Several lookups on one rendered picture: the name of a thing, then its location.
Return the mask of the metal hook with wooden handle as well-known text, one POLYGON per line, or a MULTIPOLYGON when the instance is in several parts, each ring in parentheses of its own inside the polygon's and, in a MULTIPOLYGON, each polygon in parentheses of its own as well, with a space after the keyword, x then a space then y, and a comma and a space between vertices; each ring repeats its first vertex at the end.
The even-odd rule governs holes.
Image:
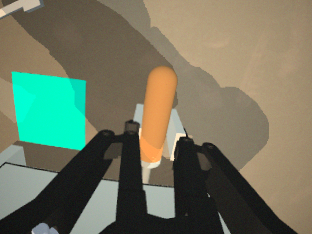
POLYGON ((151 168, 160 165, 177 83, 175 71, 168 66, 149 73, 140 135, 143 183, 148 184, 151 168))

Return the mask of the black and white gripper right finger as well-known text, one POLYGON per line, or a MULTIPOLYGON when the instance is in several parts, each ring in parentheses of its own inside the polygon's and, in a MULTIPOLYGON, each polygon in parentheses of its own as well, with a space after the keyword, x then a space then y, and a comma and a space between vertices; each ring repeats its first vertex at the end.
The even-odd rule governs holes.
POLYGON ((190 234, 224 234, 219 214, 231 234, 298 234, 217 146, 208 142, 199 146, 186 137, 176 109, 171 111, 166 136, 173 160, 175 217, 188 216, 190 234))

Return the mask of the teal flat square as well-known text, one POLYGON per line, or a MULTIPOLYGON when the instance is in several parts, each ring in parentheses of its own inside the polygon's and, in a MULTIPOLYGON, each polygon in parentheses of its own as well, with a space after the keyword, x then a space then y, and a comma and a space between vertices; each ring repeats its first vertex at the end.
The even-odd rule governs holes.
POLYGON ((81 150, 86 81, 12 72, 21 141, 81 150))

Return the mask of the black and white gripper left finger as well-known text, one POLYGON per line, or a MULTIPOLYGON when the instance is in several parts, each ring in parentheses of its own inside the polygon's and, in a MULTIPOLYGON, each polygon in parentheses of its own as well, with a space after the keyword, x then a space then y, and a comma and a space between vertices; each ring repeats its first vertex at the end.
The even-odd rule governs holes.
POLYGON ((0 220, 0 234, 70 234, 113 159, 121 158, 114 234, 150 234, 140 135, 143 104, 124 133, 99 131, 35 199, 0 220))

